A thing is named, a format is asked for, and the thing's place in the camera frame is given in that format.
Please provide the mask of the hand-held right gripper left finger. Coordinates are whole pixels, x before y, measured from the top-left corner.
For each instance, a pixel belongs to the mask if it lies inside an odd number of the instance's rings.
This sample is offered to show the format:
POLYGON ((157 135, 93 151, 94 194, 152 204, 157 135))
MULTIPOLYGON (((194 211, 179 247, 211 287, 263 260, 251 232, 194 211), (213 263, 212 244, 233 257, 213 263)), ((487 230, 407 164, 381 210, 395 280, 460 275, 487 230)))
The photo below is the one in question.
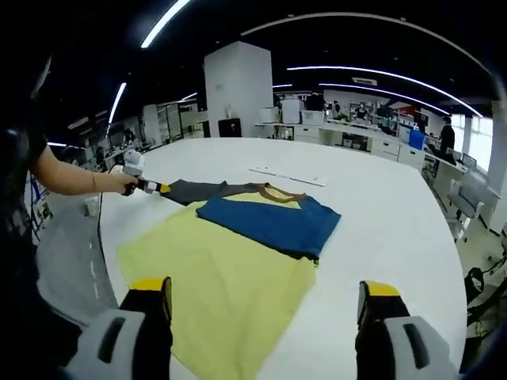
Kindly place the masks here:
POLYGON ((132 284, 117 310, 106 310, 78 338, 66 379, 168 379, 172 281, 169 276, 132 284))

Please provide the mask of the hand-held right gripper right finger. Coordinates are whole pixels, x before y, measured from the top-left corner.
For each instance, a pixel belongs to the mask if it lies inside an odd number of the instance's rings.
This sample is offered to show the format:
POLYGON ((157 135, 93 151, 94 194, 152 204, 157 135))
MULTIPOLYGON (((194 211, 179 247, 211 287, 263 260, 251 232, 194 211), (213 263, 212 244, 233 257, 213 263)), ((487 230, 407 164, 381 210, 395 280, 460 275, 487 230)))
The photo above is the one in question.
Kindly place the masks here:
POLYGON ((355 350, 358 379, 456 378, 447 341, 386 283, 360 282, 355 350))

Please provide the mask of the person's left hand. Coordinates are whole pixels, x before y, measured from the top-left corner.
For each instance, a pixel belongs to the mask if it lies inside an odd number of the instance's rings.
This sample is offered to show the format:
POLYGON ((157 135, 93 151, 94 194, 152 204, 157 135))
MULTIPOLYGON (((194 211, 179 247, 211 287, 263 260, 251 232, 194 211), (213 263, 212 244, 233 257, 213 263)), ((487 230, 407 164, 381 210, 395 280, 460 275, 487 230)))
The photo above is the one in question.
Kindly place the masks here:
POLYGON ((122 196, 131 195, 138 184, 138 179, 130 174, 114 173, 112 176, 114 182, 114 192, 117 192, 122 196))

